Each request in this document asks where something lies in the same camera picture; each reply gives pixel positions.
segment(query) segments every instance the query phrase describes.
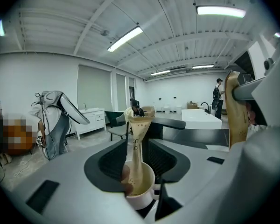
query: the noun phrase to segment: fluorescent ceiling light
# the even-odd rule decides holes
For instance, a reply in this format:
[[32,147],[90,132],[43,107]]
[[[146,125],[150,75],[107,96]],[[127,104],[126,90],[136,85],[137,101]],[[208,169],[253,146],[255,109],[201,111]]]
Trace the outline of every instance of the fluorescent ceiling light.
[[276,32],[274,36],[280,38],[280,33],[279,33],[279,32]]
[[113,45],[111,45],[108,48],[108,51],[110,51],[110,52],[115,51],[118,47],[125,44],[127,41],[131,40],[133,37],[135,37],[136,35],[138,35],[142,32],[143,31],[140,27],[135,27],[134,29],[132,29],[131,31],[129,31],[128,33],[123,35],[121,38],[119,38]]
[[4,36],[4,29],[3,29],[3,25],[2,25],[2,20],[0,20],[0,36]]
[[153,73],[151,75],[152,76],[156,76],[156,75],[165,74],[165,73],[168,73],[168,72],[170,72],[170,71],[169,70],[165,70],[165,71],[160,71],[160,72]]
[[197,65],[193,66],[192,69],[199,69],[199,68],[212,68],[214,65]]
[[215,14],[243,18],[246,11],[233,7],[219,7],[219,6],[200,6],[197,7],[198,15]]

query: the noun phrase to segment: white table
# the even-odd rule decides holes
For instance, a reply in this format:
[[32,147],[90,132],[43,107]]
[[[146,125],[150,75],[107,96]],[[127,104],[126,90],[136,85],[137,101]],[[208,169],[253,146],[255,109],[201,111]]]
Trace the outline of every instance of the white table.
[[182,110],[186,129],[221,129],[222,121],[204,110]]

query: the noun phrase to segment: coffee cup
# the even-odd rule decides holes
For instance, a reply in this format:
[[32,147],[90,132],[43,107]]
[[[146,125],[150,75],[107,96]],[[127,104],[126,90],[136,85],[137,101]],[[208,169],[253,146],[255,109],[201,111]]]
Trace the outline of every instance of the coffee cup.
[[[128,161],[125,164],[129,168],[131,168],[132,161]],[[143,180],[145,180],[145,182],[143,182],[143,185],[145,185],[143,190],[146,190],[146,191],[137,196],[127,196],[126,197],[126,200],[128,201],[128,203],[135,210],[143,209],[143,208],[147,207],[153,200],[159,199],[159,195],[154,194],[155,190],[160,190],[160,185],[154,183],[154,181],[155,181],[154,171],[146,163],[142,162],[141,164],[142,164]],[[127,177],[123,181],[123,183],[127,183],[128,178],[129,177]]]

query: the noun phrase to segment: black chair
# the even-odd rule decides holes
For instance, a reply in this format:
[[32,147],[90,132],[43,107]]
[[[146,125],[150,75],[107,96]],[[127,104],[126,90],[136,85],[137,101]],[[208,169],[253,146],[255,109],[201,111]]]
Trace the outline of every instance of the black chair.
[[128,123],[126,125],[125,116],[122,112],[110,112],[105,111],[111,125],[111,129],[108,129],[107,131],[111,134],[111,141],[113,140],[113,135],[120,136],[121,139],[123,139],[122,136],[126,136],[126,140],[128,137]]

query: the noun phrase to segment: window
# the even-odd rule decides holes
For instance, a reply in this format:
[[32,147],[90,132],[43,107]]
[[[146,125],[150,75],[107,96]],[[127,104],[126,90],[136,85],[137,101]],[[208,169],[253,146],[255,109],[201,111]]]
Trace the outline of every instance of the window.
[[133,78],[129,78],[129,85],[130,85],[130,87],[135,87]]
[[126,110],[126,78],[116,74],[118,110]]
[[93,67],[79,65],[77,80],[77,98],[79,110],[86,108],[104,108],[112,111],[111,73]]

